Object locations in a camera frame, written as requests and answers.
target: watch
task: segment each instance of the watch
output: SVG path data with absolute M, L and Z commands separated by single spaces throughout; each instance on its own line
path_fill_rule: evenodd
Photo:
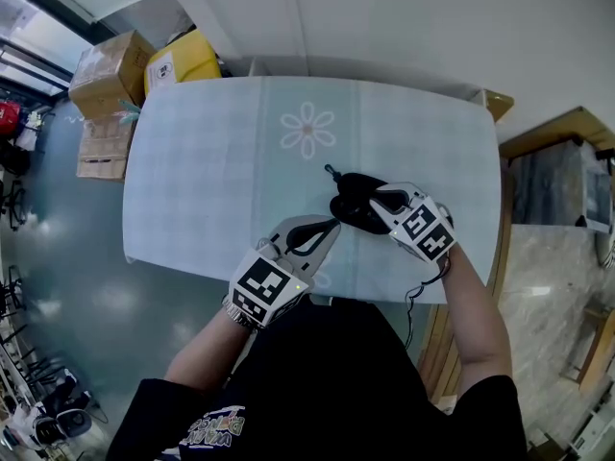
M 242 325 L 247 329 L 257 328 L 254 321 L 252 321 L 246 314 L 239 309 L 235 304 L 231 302 L 229 295 L 227 294 L 222 300 L 222 306 L 227 311 L 229 317 L 235 321 L 238 325 Z

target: stacked cardboard boxes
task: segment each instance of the stacked cardboard boxes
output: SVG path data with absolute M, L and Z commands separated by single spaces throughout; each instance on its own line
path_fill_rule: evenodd
M 114 37 L 84 51 L 68 95 L 84 116 L 77 176 L 123 181 L 135 123 L 120 124 L 123 99 L 145 100 L 143 73 L 154 47 L 137 31 Z

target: red bag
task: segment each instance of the red bag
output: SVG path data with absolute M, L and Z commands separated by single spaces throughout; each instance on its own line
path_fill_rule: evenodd
M 13 101 L 0 102 L 0 134 L 11 134 L 19 124 L 21 106 Z

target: flower petal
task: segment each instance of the flower petal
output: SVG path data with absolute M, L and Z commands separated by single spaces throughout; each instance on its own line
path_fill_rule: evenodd
M 311 120 L 314 119 L 314 105 L 312 103 L 301 105 L 301 119 L 304 123 L 311 125 Z
M 334 119 L 335 115 L 331 111 L 324 111 L 314 118 L 312 126 L 314 128 L 323 128 L 330 125 Z
M 305 134 L 301 141 L 301 155 L 305 160 L 310 160 L 314 157 L 316 146 L 314 145 L 314 139 L 311 135 Z
M 301 140 L 302 136 L 303 136 L 303 133 L 300 130 L 287 133 L 280 140 L 280 146 L 283 149 L 289 149 L 290 147 L 294 147 L 295 145 L 299 143 L 299 140 Z
M 316 140 L 322 143 L 325 147 L 332 147 L 335 145 L 336 140 L 333 133 L 327 132 L 327 130 L 314 130 L 313 135 Z
M 331 287 L 331 277 L 324 272 L 316 272 L 314 274 L 314 283 L 318 288 L 329 288 Z
M 280 123 L 291 130 L 301 129 L 304 126 L 301 120 L 294 114 L 283 114 L 280 117 Z

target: checkered tablecloth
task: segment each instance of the checkered tablecloth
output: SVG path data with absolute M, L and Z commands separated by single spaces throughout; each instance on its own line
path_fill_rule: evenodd
M 476 105 L 393 85 L 306 77 L 176 84 L 148 96 L 124 188 L 126 256 L 229 279 L 282 219 L 329 213 L 324 165 L 412 181 L 446 205 L 486 281 L 500 218 L 493 120 Z M 402 301 L 437 274 L 386 236 L 344 227 L 321 294 Z M 419 302 L 442 303 L 441 284 Z

